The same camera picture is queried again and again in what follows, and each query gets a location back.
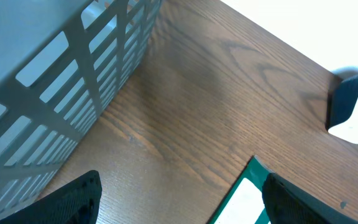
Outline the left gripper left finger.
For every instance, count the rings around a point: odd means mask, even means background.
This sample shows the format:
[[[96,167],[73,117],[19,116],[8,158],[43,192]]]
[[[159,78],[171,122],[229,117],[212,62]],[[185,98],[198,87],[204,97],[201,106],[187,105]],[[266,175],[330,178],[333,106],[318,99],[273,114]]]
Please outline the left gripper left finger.
[[[0,224],[95,224],[101,195],[99,172],[90,170]]]

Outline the green white pouch packet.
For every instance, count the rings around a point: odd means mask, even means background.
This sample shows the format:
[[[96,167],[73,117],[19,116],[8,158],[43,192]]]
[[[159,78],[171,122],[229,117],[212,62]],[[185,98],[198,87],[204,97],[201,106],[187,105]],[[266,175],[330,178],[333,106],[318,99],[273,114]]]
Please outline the green white pouch packet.
[[[208,223],[270,224],[262,198],[262,186],[269,173],[258,158],[252,156]]]

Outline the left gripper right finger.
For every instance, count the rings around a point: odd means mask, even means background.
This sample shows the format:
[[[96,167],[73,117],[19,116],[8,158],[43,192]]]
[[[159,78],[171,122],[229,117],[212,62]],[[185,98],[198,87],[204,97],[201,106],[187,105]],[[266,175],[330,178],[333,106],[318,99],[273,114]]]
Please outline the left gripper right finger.
[[[262,198],[271,224],[358,224],[276,173],[269,173]]]

